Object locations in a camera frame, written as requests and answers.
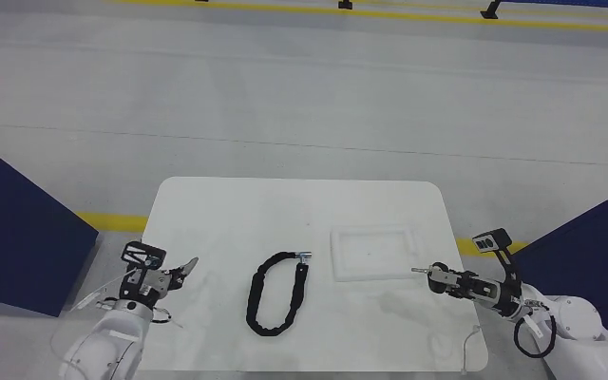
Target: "black chain lock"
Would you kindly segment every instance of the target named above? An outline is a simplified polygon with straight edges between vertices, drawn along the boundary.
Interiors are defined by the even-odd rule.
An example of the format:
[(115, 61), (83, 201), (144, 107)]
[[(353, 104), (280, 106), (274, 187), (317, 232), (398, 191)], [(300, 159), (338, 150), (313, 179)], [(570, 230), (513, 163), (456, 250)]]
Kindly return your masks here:
[[(312, 255), (310, 252), (279, 252), (257, 268), (257, 272), (251, 279), (251, 290), (249, 291), (249, 299), (247, 300), (246, 320), (251, 330), (260, 336), (277, 336), (294, 324), (295, 314), (304, 301), (304, 285), (306, 284), (306, 276), (308, 274), (306, 259)], [(262, 298), (262, 291), (264, 290), (264, 278), (273, 265), (286, 258), (300, 259), (300, 262), (295, 267), (295, 283), (292, 290), (292, 301), (289, 305), (289, 312), (282, 325), (273, 329), (266, 329), (257, 323), (257, 309), (259, 308), (259, 301)]]

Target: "black cable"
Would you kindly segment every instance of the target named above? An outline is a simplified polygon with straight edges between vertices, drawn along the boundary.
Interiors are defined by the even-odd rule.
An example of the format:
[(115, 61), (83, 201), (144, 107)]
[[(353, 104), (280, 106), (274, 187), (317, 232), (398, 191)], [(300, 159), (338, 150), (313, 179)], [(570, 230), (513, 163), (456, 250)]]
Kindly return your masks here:
[[(549, 308), (547, 308), (544, 305), (542, 305), (542, 306), (544, 307), (545, 310), (547, 310), (549, 312)], [(524, 319), (521, 318), (515, 324), (515, 330), (513, 331), (513, 340), (515, 341), (515, 346), (527, 357), (531, 357), (533, 359), (542, 359), (546, 355), (548, 355), (555, 347), (555, 339), (556, 339), (556, 335), (558, 333), (558, 326), (557, 326), (557, 323), (555, 322), (555, 317), (551, 313), (549, 314), (549, 317), (551, 318), (551, 340), (549, 341), (549, 345), (547, 346), (546, 350), (541, 353), (530, 353), (523, 349), (522, 345), (520, 345), (519, 335), (520, 335), (520, 327), (522, 326)]]
[(164, 323), (171, 322), (171, 313), (168, 310), (166, 310), (166, 309), (157, 309), (157, 308), (154, 308), (154, 310), (158, 310), (160, 312), (164, 312), (165, 314), (167, 314), (167, 318), (166, 319), (152, 319), (152, 321), (151, 321), (152, 323), (156, 323), (156, 324), (162, 325)]
[(257, 309), (259, 308), (259, 301), (262, 298), (262, 291), (264, 290), (266, 272), (268, 272), (273, 265), (286, 258), (296, 258), (296, 255), (294, 252), (279, 252), (278, 254), (275, 254), (257, 268), (257, 272), (251, 280), (251, 290), (249, 292), (249, 299), (247, 300), (246, 321), (251, 330), (260, 336), (277, 336), (289, 329), (290, 326), (294, 324), (295, 314), (304, 301), (304, 285), (306, 283), (308, 265), (300, 262), (295, 267), (295, 283), (292, 290), (292, 301), (290, 302), (289, 312), (285, 317), (285, 322), (273, 329), (265, 329), (257, 323)]

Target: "navy blue panel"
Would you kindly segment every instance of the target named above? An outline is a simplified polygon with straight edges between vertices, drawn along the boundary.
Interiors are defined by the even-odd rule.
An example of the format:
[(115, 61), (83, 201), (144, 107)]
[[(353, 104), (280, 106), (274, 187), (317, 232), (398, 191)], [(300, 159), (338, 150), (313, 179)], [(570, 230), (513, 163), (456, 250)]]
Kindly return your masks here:
[(561, 6), (581, 6), (608, 8), (608, 0), (503, 0), (505, 3), (557, 4)]
[(97, 234), (0, 160), (0, 302), (59, 315)]
[(608, 326), (608, 201), (514, 255), (522, 281), (544, 295), (589, 300)]

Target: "metal pin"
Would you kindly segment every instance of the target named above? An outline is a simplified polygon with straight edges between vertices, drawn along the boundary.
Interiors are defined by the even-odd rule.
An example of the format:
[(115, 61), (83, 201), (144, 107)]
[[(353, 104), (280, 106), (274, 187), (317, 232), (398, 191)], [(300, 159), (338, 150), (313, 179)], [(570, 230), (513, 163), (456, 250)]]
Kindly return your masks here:
[(306, 264), (308, 259), (313, 257), (313, 253), (312, 252), (296, 252), (295, 257), (298, 257), (300, 259), (300, 263)]
[(428, 272), (430, 272), (430, 269), (411, 268), (411, 271), (415, 273), (424, 273), (426, 275)]

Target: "clear plastic tray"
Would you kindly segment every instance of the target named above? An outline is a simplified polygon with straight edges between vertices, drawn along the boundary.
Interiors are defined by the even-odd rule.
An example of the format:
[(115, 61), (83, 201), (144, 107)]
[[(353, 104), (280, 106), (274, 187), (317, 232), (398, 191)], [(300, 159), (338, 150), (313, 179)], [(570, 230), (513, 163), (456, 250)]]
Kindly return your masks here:
[(336, 281), (412, 278), (420, 244), (406, 225), (334, 227), (333, 277)]

